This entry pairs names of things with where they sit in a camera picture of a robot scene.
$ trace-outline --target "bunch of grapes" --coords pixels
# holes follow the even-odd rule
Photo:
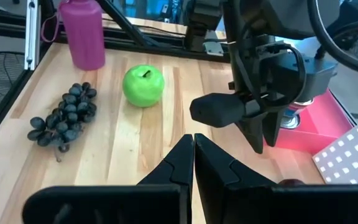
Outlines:
[[[63,100],[58,107],[45,120],[39,117],[30,120],[35,129],[28,133],[27,138],[37,141],[39,146],[54,146],[61,153],[68,152],[70,142],[83,132],[82,124],[94,119],[96,105],[91,100],[96,95],[97,91],[91,88],[90,83],[74,83],[68,93],[62,95]]]

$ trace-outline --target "pink water bottle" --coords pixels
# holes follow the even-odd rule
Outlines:
[[[103,67],[106,58],[100,5],[95,0],[63,0],[59,13],[74,65],[82,70]]]

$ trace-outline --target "wooden tabletop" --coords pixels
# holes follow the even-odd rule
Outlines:
[[[146,109],[130,105],[121,90],[125,72],[143,63],[156,66],[165,78],[162,101]],[[309,154],[266,147],[259,155],[234,125],[216,129],[191,119],[193,99],[229,93],[231,80],[229,64],[118,50],[106,50],[103,68],[84,72],[73,66],[67,45],[53,44],[0,125],[0,223],[20,223],[24,202],[44,187],[134,185],[185,133],[203,133],[275,182],[296,178],[322,184]],[[98,112],[57,163],[51,148],[27,140],[29,120],[50,114],[76,82],[90,82],[98,90]],[[196,182],[193,223],[205,223]]]

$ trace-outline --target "white board with holes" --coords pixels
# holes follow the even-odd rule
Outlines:
[[[313,156],[326,184],[358,184],[358,126]]]

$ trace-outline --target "green apple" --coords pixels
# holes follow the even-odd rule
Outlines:
[[[122,89],[130,103],[144,108],[161,99],[164,84],[164,77],[154,66],[138,65],[125,74]]]

